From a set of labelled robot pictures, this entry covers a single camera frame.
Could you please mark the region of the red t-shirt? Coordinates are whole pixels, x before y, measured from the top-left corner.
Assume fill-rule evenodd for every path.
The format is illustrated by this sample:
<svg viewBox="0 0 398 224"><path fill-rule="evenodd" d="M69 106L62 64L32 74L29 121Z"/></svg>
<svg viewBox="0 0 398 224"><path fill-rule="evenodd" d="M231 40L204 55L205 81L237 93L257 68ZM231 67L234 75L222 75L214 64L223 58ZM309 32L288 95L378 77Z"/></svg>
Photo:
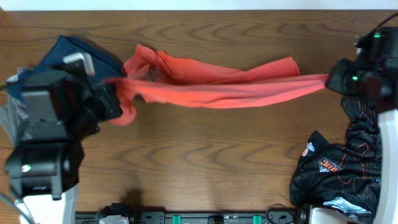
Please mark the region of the red t-shirt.
<svg viewBox="0 0 398 224"><path fill-rule="evenodd" d="M302 75L292 57L285 57L250 70L238 70L176 58L163 50L137 45L125 62L121 78L109 78L116 86L123 111L112 123L124 126L137 115L132 101L170 103L189 108L251 108L281 103L322 90L327 75Z"/></svg>

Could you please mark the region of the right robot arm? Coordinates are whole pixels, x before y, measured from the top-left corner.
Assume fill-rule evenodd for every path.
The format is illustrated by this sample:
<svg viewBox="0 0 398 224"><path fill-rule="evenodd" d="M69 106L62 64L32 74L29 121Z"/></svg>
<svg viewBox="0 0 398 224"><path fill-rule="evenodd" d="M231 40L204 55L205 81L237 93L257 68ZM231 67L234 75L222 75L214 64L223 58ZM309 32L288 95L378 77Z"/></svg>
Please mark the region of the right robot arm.
<svg viewBox="0 0 398 224"><path fill-rule="evenodd" d="M325 86L377 103L382 139L381 195L374 223L397 223L397 27L377 27L355 43L357 58L340 59Z"/></svg>

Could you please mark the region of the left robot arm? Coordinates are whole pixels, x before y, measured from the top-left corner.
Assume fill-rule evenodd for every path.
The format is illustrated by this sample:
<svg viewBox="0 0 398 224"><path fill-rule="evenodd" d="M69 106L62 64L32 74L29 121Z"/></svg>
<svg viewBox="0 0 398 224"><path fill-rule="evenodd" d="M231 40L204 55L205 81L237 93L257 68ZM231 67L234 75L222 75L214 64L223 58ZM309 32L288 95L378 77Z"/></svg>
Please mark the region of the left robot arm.
<svg viewBox="0 0 398 224"><path fill-rule="evenodd" d="M74 223L82 141L122 114L116 87L92 87L85 73L49 70L22 82L27 121L6 172L24 223Z"/></svg>

